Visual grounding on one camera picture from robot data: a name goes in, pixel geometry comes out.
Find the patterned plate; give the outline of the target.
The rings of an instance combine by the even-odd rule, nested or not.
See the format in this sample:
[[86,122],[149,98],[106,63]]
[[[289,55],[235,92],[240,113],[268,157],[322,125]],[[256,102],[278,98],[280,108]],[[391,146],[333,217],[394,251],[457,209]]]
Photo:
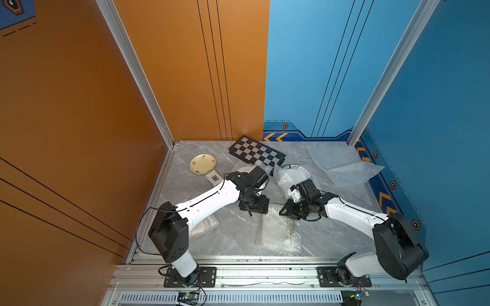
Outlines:
[[281,167],[275,166],[273,177],[279,189],[283,191],[286,199],[290,198],[290,189],[293,185],[298,185],[311,179],[316,187],[320,184],[313,174],[312,169],[307,164],[285,164]]

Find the bubble wrap sheet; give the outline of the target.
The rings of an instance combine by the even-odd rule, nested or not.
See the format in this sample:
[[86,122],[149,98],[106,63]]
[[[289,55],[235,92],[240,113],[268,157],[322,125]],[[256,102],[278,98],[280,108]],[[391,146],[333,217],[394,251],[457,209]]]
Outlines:
[[364,184],[385,168],[362,161],[356,148],[343,143],[319,142],[306,148],[316,166],[338,187]]

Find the cream yellow dinner plate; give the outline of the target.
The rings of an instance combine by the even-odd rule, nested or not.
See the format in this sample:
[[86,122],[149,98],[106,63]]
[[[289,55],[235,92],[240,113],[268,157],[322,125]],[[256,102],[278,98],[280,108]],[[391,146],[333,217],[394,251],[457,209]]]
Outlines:
[[199,175],[208,174],[216,167],[216,158],[210,154],[199,154],[190,161],[190,170]]

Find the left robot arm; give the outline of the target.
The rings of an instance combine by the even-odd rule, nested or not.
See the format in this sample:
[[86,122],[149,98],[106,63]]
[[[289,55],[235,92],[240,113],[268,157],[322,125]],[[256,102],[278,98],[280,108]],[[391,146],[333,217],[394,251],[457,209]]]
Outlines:
[[166,263],[186,285],[200,283],[200,267],[191,255],[189,234],[201,221],[223,207],[238,202],[249,215],[268,212],[269,199],[262,194],[269,176],[260,167],[232,172],[209,191],[178,205],[162,204],[148,237]]

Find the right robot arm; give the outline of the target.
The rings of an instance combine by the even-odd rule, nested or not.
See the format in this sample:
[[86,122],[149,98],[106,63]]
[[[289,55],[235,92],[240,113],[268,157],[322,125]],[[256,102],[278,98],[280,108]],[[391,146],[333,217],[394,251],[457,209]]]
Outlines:
[[352,286],[367,275],[388,273],[405,280],[429,257],[424,242],[411,222],[400,213],[383,214],[364,209],[333,193],[320,191],[308,179],[286,190],[287,202],[280,215],[293,220],[308,221],[311,214],[319,219],[330,218],[357,229],[375,244],[375,252],[351,252],[336,268],[339,283]]

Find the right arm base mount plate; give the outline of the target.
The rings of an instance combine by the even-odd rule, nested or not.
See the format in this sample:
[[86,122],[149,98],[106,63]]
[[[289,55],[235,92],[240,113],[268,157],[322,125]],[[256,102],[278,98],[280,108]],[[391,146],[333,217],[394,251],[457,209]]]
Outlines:
[[354,277],[346,269],[338,266],[319,266],[317,277],[322,288],[370,288],[371,279],[368,275]]

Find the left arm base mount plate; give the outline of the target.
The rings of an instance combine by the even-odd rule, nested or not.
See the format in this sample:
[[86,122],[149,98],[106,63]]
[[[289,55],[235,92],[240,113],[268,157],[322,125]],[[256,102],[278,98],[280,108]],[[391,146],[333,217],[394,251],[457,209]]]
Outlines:
[[198,267],[189,276],[183,277],[174,267],[168,267],[164,273],[165,288],[214,288],[217,268],[214,266]]

